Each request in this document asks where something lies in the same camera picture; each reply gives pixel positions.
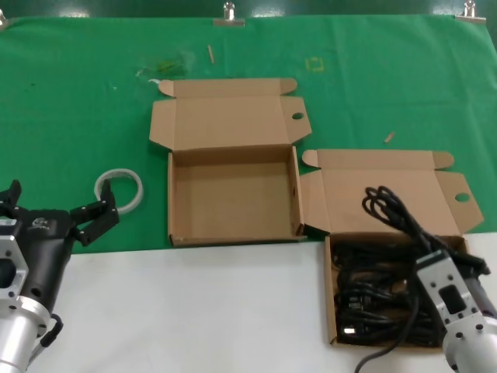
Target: black power cord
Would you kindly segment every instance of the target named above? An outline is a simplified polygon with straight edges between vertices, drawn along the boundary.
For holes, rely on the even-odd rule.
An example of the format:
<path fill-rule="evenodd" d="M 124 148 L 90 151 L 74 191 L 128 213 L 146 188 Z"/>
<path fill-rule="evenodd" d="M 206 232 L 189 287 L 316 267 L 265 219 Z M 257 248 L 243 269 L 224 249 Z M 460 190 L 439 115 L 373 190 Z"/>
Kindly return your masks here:
<path fill-rule="evenodd" d="M 363 199 L 362 203 L 366 213 L 384 224 L 410 236 L 418 246 L 418 249 L 413 253 L 417 258 L 433 253 L 438 249 L 445 249 L 451 253 L 454 252 L 441 239 L 426 232 L 412 217 L 400 198 L 387 187 L 379 186 L 377 189 L 368 187 L 366 188 L 366 195 L 367 196 Z M 401 332 L 398 334 L 397 339 L 395 339 L 390 347 L 371 354 L 361 360 L 356 367 L 355 373 L 359 373 L 367 362 L 392 352 L 408 338 L 419 314 L 419 295 L 415 289 L 414 278 L 415 275 L 412 273 L 407 280 L 408 299 L 411 303 L 411 315 Z"/>
<path fill-rule="evenodd" d="M 418 255 L 412 244 L 340 241 L 333 246 L 332 262 L 339 269 L 335 294 L 339 342 L 374 346 L 397 338 L 412 313 L 412 290 L 406 284 Z M 407 342 L 440 345 L 440 329 L 430 306 L 420 305 Z"/>

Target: yellow tape mark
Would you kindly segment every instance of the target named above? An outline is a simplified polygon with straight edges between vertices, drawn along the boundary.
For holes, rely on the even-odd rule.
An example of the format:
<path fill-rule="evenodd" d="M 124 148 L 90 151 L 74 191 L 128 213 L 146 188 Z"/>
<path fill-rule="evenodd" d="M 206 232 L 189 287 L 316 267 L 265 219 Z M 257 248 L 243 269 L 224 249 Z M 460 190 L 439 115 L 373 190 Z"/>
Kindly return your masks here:
<path fill-rule="evenodd" d="M 310 57 L 305 59 L 305 68 L 311 72 L 323 72 L 325 63 L 320 57 Z"/>

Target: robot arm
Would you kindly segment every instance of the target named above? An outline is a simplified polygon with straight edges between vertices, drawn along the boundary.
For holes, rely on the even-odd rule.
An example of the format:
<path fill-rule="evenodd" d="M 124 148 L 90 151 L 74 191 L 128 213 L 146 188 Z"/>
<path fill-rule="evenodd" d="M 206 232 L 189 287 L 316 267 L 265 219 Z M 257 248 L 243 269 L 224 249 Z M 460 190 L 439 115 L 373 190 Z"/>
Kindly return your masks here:
<path fill-rule="evenodd" d="M 52 312 L 75 241 L 87 246 L 119 222 L 108 181 L 100 201 L 71 212 L 27 210 L 17 206 L 20 194 L 17 180 L 0 192 L 1 373 L 24 373 L 61 331 Z"/>
<path fill-rule="evenodd" d="M 497 311 L 478 280 L 488 270 L 475 266 L 483 262 L 479 258 L 467 258 L 472 263 L 458 268 L 439 250 L 417 261 L 416 274 L 446 328 L 443 352 L 449 366 L 459 373 L 496 373 Z"/>

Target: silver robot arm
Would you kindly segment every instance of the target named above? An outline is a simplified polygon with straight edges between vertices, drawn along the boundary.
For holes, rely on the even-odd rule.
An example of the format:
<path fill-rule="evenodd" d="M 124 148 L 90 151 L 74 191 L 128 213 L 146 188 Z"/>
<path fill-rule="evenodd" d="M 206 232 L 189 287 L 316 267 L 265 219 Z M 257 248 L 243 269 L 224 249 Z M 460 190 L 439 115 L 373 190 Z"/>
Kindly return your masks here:
<path fill-rule="evenodd" d="M 458 373 L 496 373 L 497 312 L 478 276 L 463 278 L 443 250 L 418 260 L 416 272 L 447 330 L 449 366 Z"/>

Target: metal clip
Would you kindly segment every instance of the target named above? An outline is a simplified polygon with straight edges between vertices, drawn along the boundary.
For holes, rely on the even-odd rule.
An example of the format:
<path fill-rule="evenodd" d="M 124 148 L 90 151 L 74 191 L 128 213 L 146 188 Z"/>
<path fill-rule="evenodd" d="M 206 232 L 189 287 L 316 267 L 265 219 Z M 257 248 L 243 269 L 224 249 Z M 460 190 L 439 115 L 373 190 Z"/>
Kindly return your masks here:
<path fill-rule="evenodd" d="M 224 18 L 215 19 L 215 26 L 245 26 L 244 19 L 235 18 L 235 4 L 232 2 L 224 3 Z"/>
<path fill-rule="evenodd" d="M 3 31 L 9 25 L 9 21 L 3 15 L 2 10 L 0 9 L 0 31 Z"/>
<path fill-rule="evenodd" d="M 486 23 L 486 18 L 476 16 L 476 3 L 474 0 L 466 0 L 464 3 L 464 11 L 461 16 L 456 16 L 456 19 L 471 23 Z"/>

